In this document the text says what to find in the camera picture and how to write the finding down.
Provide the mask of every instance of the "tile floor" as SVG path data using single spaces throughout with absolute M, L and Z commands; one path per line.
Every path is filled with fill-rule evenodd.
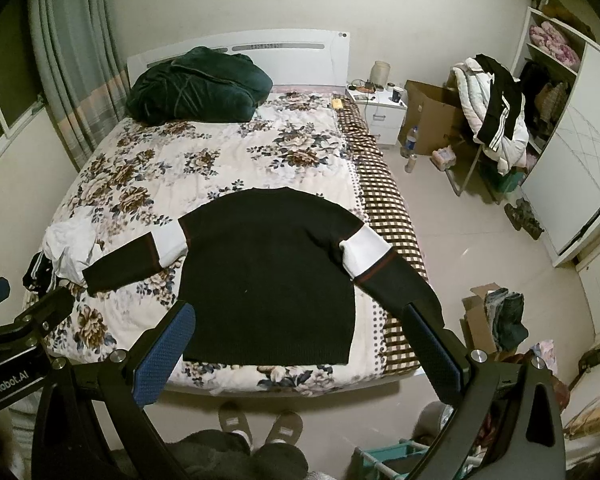
M 593 327 L 580 279 L 573 267 L 554 269 L 544 245 L 524 231 L 516 232 L 502 205 L 494 204 L 476 175 L 457 198 L 444 173 L 420 157 L 411 174 L 397 147 L 385 150 L 413 220 L 425 257 L 431 285 L 443 307 L 446 325 L 461 336 L 461 298 L 469 288 L 497 282 L 525 295 L 523 322 L 528 344 L 552 338 L 559 376 L 569 382 L 576 375 L 578 357 L 593 343 Z M 464 163 L 459 164 L 462 177 Z M 276 413 L 291 408 L 302 415 L 304 433 L 298 443 L 314 470 L 347 478 L 355 446 L 386 446 L 411 436 L 420 410 L 435 393 L 426 376 L 333 395 L 284 399 L 241 399 L 254 434 L 261 444 Z M 164 392 L 146 409 L 166 441 L 193 431 L 218 427 L 223 399 Z M 102 407 L 96 407 L 100 414 Z M 109 443 L 119 440 L 101 416 Z

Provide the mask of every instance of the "gray curtain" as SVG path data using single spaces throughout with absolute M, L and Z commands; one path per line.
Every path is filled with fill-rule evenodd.
M 29 0 L 29 25 L 46 99 L 81 168 L 125 115 L 106 0 Z

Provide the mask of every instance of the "white sleeve stripe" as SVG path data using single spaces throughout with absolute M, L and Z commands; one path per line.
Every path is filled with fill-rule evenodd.
M 352 278 L 363 274 L 391 248 L 378 233 L 364 224 L 348 240 L 340 242 L 342 265 Z
M 187 254 L 187 239 L 177 220 L 151 229 L 151 234 L 162 268 L 170 266 L 179 257 Z

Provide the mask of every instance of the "white headboard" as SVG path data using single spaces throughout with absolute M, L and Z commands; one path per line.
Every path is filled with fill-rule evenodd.
M 133 85 L 149 67 L 180 56 L 196 46 L 227 54 L 246 54 L 274 85 L 346 86 L 349 33 L 314 28 L 270 28 L 229 32 L 181 41 L 126 60 Z

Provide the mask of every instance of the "floral bedsheet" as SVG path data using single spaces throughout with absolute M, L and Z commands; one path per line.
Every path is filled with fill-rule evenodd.
M 361 152 L 351 133 L 362 122 L 360 128 L 352 130 L 350 121 L 349 128 L 343 128 L 339 123 L 345 116 L 331 108 L 331 97 L 317 92 L 271 94 L 251 122 L 244 124 L 178 121 L 148 127 L 126 118 L 82 168 L 53 221 L 67 220 L 78 206 L 93 206 L 91 222 L 107 254 L 153 226 L 174 221 L 224 194 L 284 186 L 323 196 L 370 221 L 356 167 L 356 159 L 366 148 Z M 357 113 L 348 102 L 344 111 Z M 364 139 L 372 137 L 367 132 Z M 48 349 L 80 362 L 96 362 L 116 348 L 130 348 L 176 301 L 182 260 L 142 282 L 94 298 L 69 283 L 76 299 L 74 311 L 48 336 Z M 29 303 L 34 300 L 33 295 L 28 298 Z M 394 372 L 417 367 L 404 337 L 397 336 L 402 339 L 396 348 L 408 354 L 410 366 Z M 390 361 L 385 339 L 392 337 L 396 333 L 386 313 L 356 289 L 356 324 L 348 364 L 243 366 L 183 362 L 181 358 L 170 385 L 213 394 L 320 394 L 385 374 Z

